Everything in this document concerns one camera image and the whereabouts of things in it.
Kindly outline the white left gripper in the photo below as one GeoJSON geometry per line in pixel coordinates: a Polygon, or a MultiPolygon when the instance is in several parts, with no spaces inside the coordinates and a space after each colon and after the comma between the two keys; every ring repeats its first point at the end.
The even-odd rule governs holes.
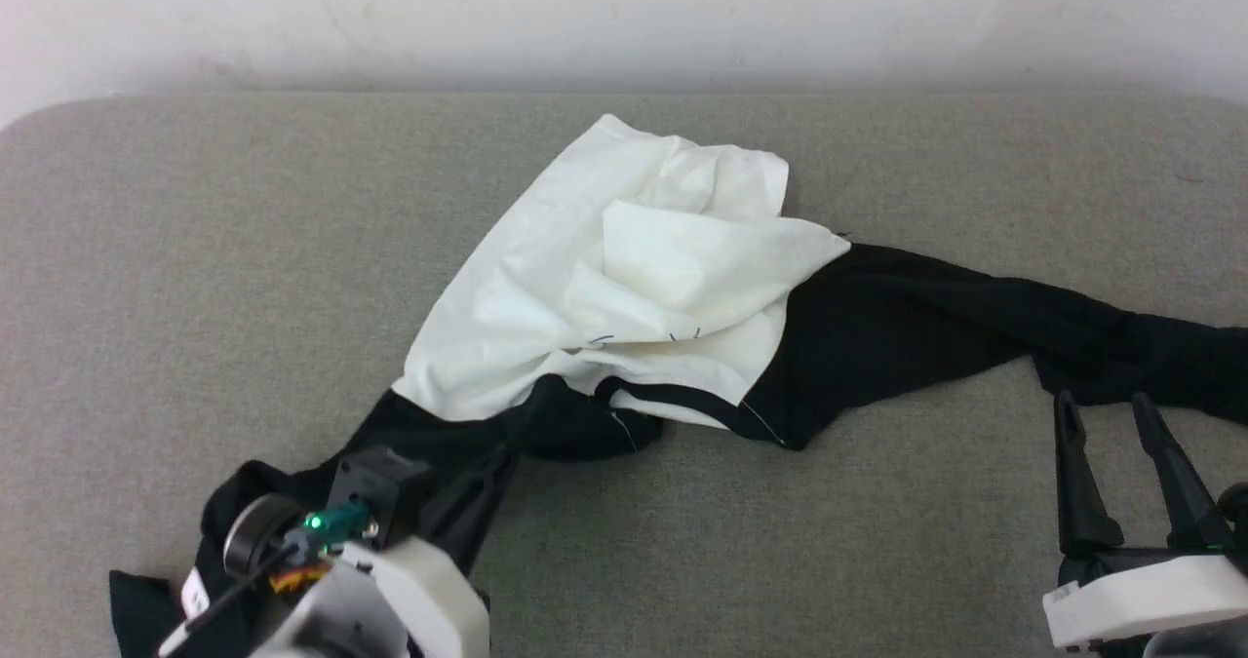
{"type": "Polygon", "coordinates": [[[388,551],[348,542],[339,552],[369,577],[422,658],[490,658],[485,601],[463,573],[472,572],[518,463],[518,454],[494,449],[433,494],[422,508],[424,541],[412,534],[388,551]]]}

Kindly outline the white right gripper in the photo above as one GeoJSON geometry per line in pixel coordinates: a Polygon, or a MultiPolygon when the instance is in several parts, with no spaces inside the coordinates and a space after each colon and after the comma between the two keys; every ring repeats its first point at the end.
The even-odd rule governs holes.
{"type": "MultiPolygon", "coordinates": [[[[1066,652],[1248,652],[1248,482],[1226,489],[1217,508],[1154,401],[1134,393],[1131,406],[1163,494],[1169,551],[1231,551],[1058,587],[1042,599],[1052,643],[1066,652]]],[[[1104,507],[1070,391],[1055,396],[1053,422],[1060,551],[1118,551],[1124,534],[1104,507]]]]}

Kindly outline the black and white long-sleeve shirt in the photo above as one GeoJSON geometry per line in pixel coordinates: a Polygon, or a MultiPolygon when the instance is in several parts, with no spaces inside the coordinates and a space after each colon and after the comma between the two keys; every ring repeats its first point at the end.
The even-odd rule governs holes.
{"type": "Polygon", "coordinates": [[[261,494],[324,508],[339,459],[388,446],[441,479],[492,449],[602,461],[665,422],[806,449],[844,410],[1022,357],[1073,395],[1124,544],[1067,557],[1061,586],[1231,551],[1169,551],[1131,400],[1248,425],[1248,328],[1119,310],[929,255],[851,243],[781,214],[787,162],[653,135],[605,115],[485,233],[348,444],[285,473],[260,461],[215,489],[178,596],[112,572],[121,658],[250,658],[311,571],[223,572],[223,537],[261,494]]]}

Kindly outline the black round connector cap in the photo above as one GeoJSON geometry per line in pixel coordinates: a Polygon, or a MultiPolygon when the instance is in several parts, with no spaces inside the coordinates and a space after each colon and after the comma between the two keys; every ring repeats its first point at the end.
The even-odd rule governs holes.
{"type": "Polygon", "coordinates": [[[286,494],[261,494],[245,507],[223,537],[223,572],[241,579],[255,573],[281,548],[287,529],[300,524],[306,511],[286,494]]]}

